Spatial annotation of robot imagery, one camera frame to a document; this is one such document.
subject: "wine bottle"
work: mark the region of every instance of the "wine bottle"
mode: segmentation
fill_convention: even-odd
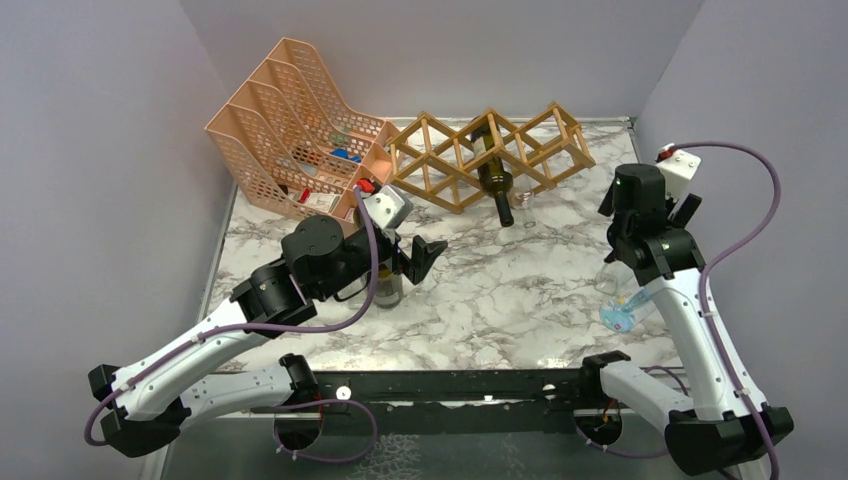
[[[471,133],[471,143],[474,145],[474,156],[479,157],[495,146],[492,132],[488,126],[483,126]],[[512,189],[512,174],[508,172],[500,157],[491,160],[477,168],[480,178],[480,188],[495,200],[498,217],[502,227],[510,227],[515,223],[509,208],[509,191]]]

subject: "cable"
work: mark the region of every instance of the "cable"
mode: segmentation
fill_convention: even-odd
[[[674,372],[672,372],[671,368],[663,367],[663,366],[660,366],[660,365],[654,365],[652,367],[645,367],[642,370],[644,370],[645,373],[649,373],[649,372],[652,372],[654,370],[662,370],[669,377],[671,377],[675,382],[677,382],[678,385],[680,385],[680,390],[683,392],[683,395],[687,395],[687,396],[689,395],[689,390],[686,388],[686,385],[683,383],[683,380],[681,380],[680,377],[678,377]],[[634,452],[628,452],[628,451],[625,451],[625,450],[617,450],[615,448],[609,448],[609,446],[607,446],[607,445],[601,445],[599,443],[596,443],[596,442],[593,442],[592,440],[590,440],[589,437],[587,437],[586,434],[583,433],[583,430],[580,430],[580,427],[577,427],[577,434],[580,435],[583,438],[583,440],[586,440],[586,445],[591,445],[591,446],[597,448],[598,450],[603,451],[604,453],[609,453],[611,455],[615,455],[616,457],[631,458],[631,459],[634,459],[634,460],[646,460],[646,459],[650,459],[650,458],[662,457],[663,455],[668,455],[668,450],[665,450],[665,449],[659,450],[659,451],[656,451],[656,452],[634,453]]]
[[[343,403],[343,404],[346,404],[346,405],[353,405],[354,407],[365,412],[365,415],[368,416],[368,420],[371,422],[371,440],[368,442],[368,446],[366,446],[361,452],[357,453],[356,455],[352,455],[350,457],[344,457],[344,458],[319,457],[317,455],[310,455],[308,453],[299,453],[300,450],[289,450],[288,448],[285,447],[285,445],[283,445],[283,442],[280,440],[280,437],[277,436],[277,432],[272,431],[271,433],[274,436],[274,441],[277,442],[277,453],[280,453],[280,452],[289,453],[289,454],[292,455],[293,460],[297,459],[297,458],[306,458],[308,460],[315,460],[316,462],[335,463],[335,464],[354,462],[354,461],[359,460],[360,458],[364,457],[365,455],[368,455],[368,453],[370,453],[371,450],[374,449],[374,446],[377,445],[377,439],[379,438],[379,434],[377,433],[377,419],[374,418],[374,414],[371,413],[371,410],[368,410],[368,407],[366,407],[365,405],[363,405],[363,404],[361,404],[361,403],[359,403],[355,400],[341,400],[341,399],[338,399],[338,398],[327,398],[327,399],[324,399],[324,400],[316,400],[314,402],[301,403],[301,404],[298,404],[298,405],[278,405],[274,408],[280,409],[280,410],[297,410],[299,408],[315,407],[315,406],[318,406],[318,405],[329,405],[329,404],[332,404],[332,403]]]
[[[751,233],[746,235],[742,240],[734,243],[730,247],[728,247],[723,252],[716,255],[715,258],[707,262],[706,266],[704,266],[704,271],[701,272],[701,277],[698,279],[698,299],[701,304],[701,311],[704,315],[704,320],[707,322],[707,327],[710,330],[710,335],[713,337],[713,342],[716,344],[716,349],[718,350],[719,357],[721,358],[721,363],[724,365],[725,370],[727,370],[728,375],[730,376],[730,381],[733,383],[733,388],[738,392],[745,392],[745,387],[742,384],[742,379],[739,377],[739,373],[733,368],[733,362],[730,360],[730,356],[727,353],[727,347],[724,346],[724,342],[721,340],[721,336],[719,335],[718,328],[716,327],[715,320],[713,319],[712,312],[710,310],[709,299],[707,298],[707,281],[712,271],[713,267],[715,267],[719,262],[730,256],[732,253],[736,252],[740,248],[744,247],[751,240],[754,239],[760,232],[763,231],[764,228],[771,222],[771,219],[774,217],[775,212],[777,211],[778,205],[780,205],[780,178],[777,176],[777,170],[774,168],[774,165],[766,159],[761,153],[750,149],[744,145],[739,145],[735,143],[729,142],[689,142],[689,143],[681,143],[681,144],[672,144],[669,147],[669,151],[679,150],[679,149],[688,149],[688,148],[699,148],[699,147],[720,147],[720,148],[729,148],[731,150],[738,150],[740,152],[747,153],[752,157],[756,158],[766,167],[768,170],[769,176],[771,177],[772,188],[774,190],[774,194],[771,200],[771,206],[769,206],[769,210],[766,213],[766,216],[763,217],[762,221],[753,229]],[[745,393],[740,393],[739,397],[742,399],[742,402],[745,404],[745,407],[751,412],[751,416],[754,419],[754,423],[757,425],[757,430],[760,433],[760,436],[763,438],[763,445],[766,447],[766,452],[769,456],[769,463],[771,464],[771,476],[769,477],[771,480],[777,480],[780,476],[780,466],[777,462],[777,451],[774,448],[774,442],[771,441],[771,436],[768,433],[768,429],[766,428],[765,423],[763,422],[763,417],[760,412],[757,410],[757,407],[754,405],[754,402],[751,401],[751,397],[746,395]]]
[[[343,328],[347,328],[357,321],[360,318],[365,316],[365,312],[368,311],[368,308],[371,306],[371,302],[374,301],[374,296],[377,294],[377,272],[380,266],[380,261],[377,251],[377,234],[374,232],[374,225],[371,223],[371,217],[368,215],[368,209],[365,207],[365,202],[362,200],[361,189],[359,186],[355,186],[353,188],[353,196],[356,198],[356,206],[359,209],[359,214],[362,217],[362,223],[365,224],[365,232],[368,235],[368,247],[371,250],[371,278],[368,282],[368,293],[365,296],[365,302],[359,307],[359,310],[356,311],[350,318],[345,320],[344,322],[337,323],[335,325],[327,325],[323,327],[299,327],[292,325],[263,325],[263,324],[250,324],[250,323],[239,323],[235,325],[226,325],[223,327],[213,328],[211,330],[207,330],[201,334],[198,334],[196,338],[189,340],[178,347],[174,348],[170,352],[166,353],[162,357],[160,357],[155,362],[151,363],[147,368],[138,372],[138,374],[134,377],[131,377],[127,380],[124,385],[114,389],[112,393],[106,396],[97,407],[94,408],[94,411],[89,415],[88,420],[85,422],[85,431],[83,432],[83,438],[85,439],[85,443],[94,446],[94,447],[102,447],[106,445],[106,442],[103,440],[96,440],[92,436],[92,430],[94,429],[94,423],[97,420],[97,417],[100,415],[106,406],[112,403],[118,396],[124,393],[126,390],[130,388],[134,388],[134,385],[146,378],[151,373],[158,370],[162,365],[168,363],[173,360],[179,354],[183,353],[187,349],[191,348],[195,343],[200,343],[208,339],[209,337],[214,337],[215,335],[219,335],[225,332],[231,332],[236,330],[242,331],[266,331],[266,332],[294,332],[294,333],[329,333],[341,330]]]

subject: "wooden wine rack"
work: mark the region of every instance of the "wooden wine rack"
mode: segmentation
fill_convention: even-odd
[[[532,129],[551,121],[556,122],[559,133],[555,138],[543,144],[531,135]],[[468,157],[465,152],[470,151],[473,155],[474,151],[469,138],[471,133],[487,124],[492,132],[494,147],[482,155],[465,160],[464,157]],[[447,139],[433,145],[431,128]],[[421,132],[424,137],[423,152],[407,143],[410,136],[417,132]],[[392,185],[456,214],[462,213],[466,207],[485,196],[474,171],[493,157],[500,157],[508,163],[514,178],[522,175],[531,177],[535,183],[534,193],[554,188],[562,180],[595,165],[589,155],[580,123],[556,102],[521,126],[492,108],[460,130],[453,130],[432,115],[422,112],[408,127],[390,139],[388,145],[394,177]],[[445,153],[451,150],[455,159],[444,158]],[[567,164],[566,155],[553,158],[563,150],[571,158],[570,165]],[[443,174],[443,178],[436,183],[431,182],[430,168]],[[423,188],[408,181],[409,176],[419,170],[423,175]],[[473,193],[461,198],[460,182],[472,187]],[[449,198],[442,195],[445,189],[450,189]]]

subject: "table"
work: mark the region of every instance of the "table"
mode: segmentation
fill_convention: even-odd
[[[458,129],[467,120],[445,122]],[[680,365],[657,314],[628,334],[612,332],[598,320],[604,295],[593,288],[593,278],[610,249],[609,220],[596,210],[615,167],[636,162],[636,154],[623,121],[585,123],[583,131],[597,165],[539,194],[532,209],[535,227],[502,229],[487,199],[454,215],[412,197],[414,211],[399,233],[445,239],[450,245],[424,282],[405,285],[400,305],[372,307],[343,331],[282,335],[221,370],[261,368],[289,352],[304,355],[313,370],[576,367],[587,355],[611,350],[623,350],[641,365]],[[555,124],[542,124],[531,134],[544,142],[556,132]],[[409,142],[416,146],[423,139]],[[296,224],[251,206],[239,192],[210,308],[255,268],[278,258],[280,239]],[[362,297],[319,304],[318,317],[306,325],[344,320]]]

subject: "white arm segment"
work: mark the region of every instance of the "white arm segment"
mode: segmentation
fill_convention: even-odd
[[[291,394],[289,372],[277,363],[251,372],[207,375],[180,395],[183,407],[191,409],[180,430],[228,413],[280,405]]]
[[[601,387],[610,398],[632,408],[660,433],[668,412],[692,409],[692,399],[645,373],[631,361],[613,362],[601,369]]]
[[[675,272],[671,280],[662,277],[652,280],[645,285],[645,288],[671,330],[674,345],[677,347],[691,384],[692,400],[698,418],[723,420],[725,412],[733,412],[737,417],[744,417],[750,412],[734,392],[706,321],[698,315],[700,303],[697,294],[700,277],[701,272],[693,268]],[[765,403],[766,398],[748,375],[742,360],[736,353],[736,348],[712,300],[709,284],[707,298],[719,336],[728,351],[733,368],[739,373],[751,401],[758,410],[762,410],[762,404]],[[629,403],[626,398],[620,398],[620,400]]]
[[[200,333],[224,325],[246,322],[238,303],[230,303],[229,300],[224,300],[206,319],[160,348],[156,353],[115,372],[115,381],[112,382],[112,388],[121,387],[127,380],[142,371],[145,366],[150,365]],[[245,333],[243,330],[234,330],[209,338],[203,343],[193,345],[162,365],[161,368],[148,375],[132,389],[121,394],[115,400],[115,403],[119,408],[126,409],[127,420],[152,420],[205,375],[236,355],[267,341],[267,337],[258,333]]]

